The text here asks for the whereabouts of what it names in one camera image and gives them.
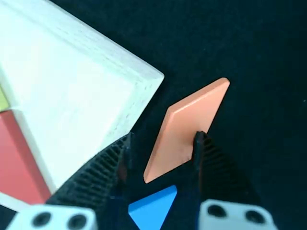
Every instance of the wooden block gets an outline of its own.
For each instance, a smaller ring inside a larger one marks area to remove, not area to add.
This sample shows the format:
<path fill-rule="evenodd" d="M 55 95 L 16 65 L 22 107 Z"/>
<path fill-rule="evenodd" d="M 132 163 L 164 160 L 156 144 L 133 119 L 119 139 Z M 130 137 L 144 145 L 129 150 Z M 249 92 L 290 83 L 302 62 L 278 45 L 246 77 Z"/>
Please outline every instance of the wooden block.
<path fill-rule="evenodd" d="M 8 101 L 6 100 L 2 88 L 0 87 L 0 112 L 6 110 L 8 107 L 9 107 Z"/>
<path fill-rule="evenodd" d="M 44 203 L 50 191 L 12 111 L 0 113 L 0 192 L 28 204 Z M 8 201 L 0 204 L 12 208 Z"/>
<path fill-rule="evenodd" d="M 191 160 L 194 136 L 208 132 L 228 86 L 221 78 L 168 108 L 144 171 L 146 183 Z"/>
<path fill-rule="evenodd" d="M 0 83 L 55 192 L 129 133 L 164 76 L 46 0 L 0 0 L 0 28 Z"/>

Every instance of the black surface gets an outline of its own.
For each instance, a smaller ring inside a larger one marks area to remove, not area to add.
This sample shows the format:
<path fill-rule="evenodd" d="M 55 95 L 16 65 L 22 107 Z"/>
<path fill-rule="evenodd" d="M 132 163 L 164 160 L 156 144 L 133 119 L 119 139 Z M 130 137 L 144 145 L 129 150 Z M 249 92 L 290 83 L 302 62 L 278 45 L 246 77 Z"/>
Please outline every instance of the black surface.
<path fill-rule="evenodd" d="M 142 180 L 167 107 L 224 76 L 231 85 L 209 135 L 246 173 L 280 230 L 306 228 L 306 1 L 53 1 L 165 74 L 133 129 L 136 199 L 181 176 Z M 192 192 L 179 186 L 162 229 L 191 229 Z M 125 218 L 125 229 L 136 229 Z"/>

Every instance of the tangram piece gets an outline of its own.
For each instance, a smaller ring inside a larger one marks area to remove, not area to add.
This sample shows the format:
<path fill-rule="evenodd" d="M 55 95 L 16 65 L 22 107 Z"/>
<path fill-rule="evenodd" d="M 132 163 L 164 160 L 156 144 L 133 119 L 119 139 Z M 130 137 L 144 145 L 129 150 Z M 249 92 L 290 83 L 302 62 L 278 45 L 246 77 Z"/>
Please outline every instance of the tangram piece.
<path fill-rule="evenodd" d="M 129 205 L 129 215 L 140 230 L 159 230 L 177 195 L 170 186 Z"/>
<path fill-rule="evenodd" d="M 8 101 L 6 100 L 4 93 L 0 87 L 0 112 L 6 110 L 9 107 Z"/>
<path fill-rule="evenodd" d="M 229 84 L 220 78 L 168 108 L 144 171 L 146 183 L 191 160 L 194 136 L 208 132 Z"/>
<path fill-rule="evenodd" d="M 50 197 L 12 111 L 0 113 L 0 192 L 28 204 Z M 5 200 L 0 204 L 11 208 Z"/>

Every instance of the red block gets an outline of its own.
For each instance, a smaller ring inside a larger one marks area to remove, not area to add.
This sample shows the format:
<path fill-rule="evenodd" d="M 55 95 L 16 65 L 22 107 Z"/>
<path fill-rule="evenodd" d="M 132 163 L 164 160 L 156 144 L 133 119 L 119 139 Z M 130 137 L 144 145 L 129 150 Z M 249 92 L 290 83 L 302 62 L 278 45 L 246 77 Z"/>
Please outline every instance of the red block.
<path fill-rule="evenodd" d="M 12 111 L 0 113 L 0 192 L 28 204 L 50 197 Z"/>

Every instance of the white wooden tray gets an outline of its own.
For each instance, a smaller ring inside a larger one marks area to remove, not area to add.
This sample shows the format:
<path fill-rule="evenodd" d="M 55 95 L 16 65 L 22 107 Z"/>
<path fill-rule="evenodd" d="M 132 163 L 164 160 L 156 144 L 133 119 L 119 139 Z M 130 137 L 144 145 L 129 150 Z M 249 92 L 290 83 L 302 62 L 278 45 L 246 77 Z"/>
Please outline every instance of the white wooden tray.
<path fill-rule="evenodd" d="M 0 85 L 52 193 L 131 130 L 163 78 L 49 1 L 0 0 Z"/>

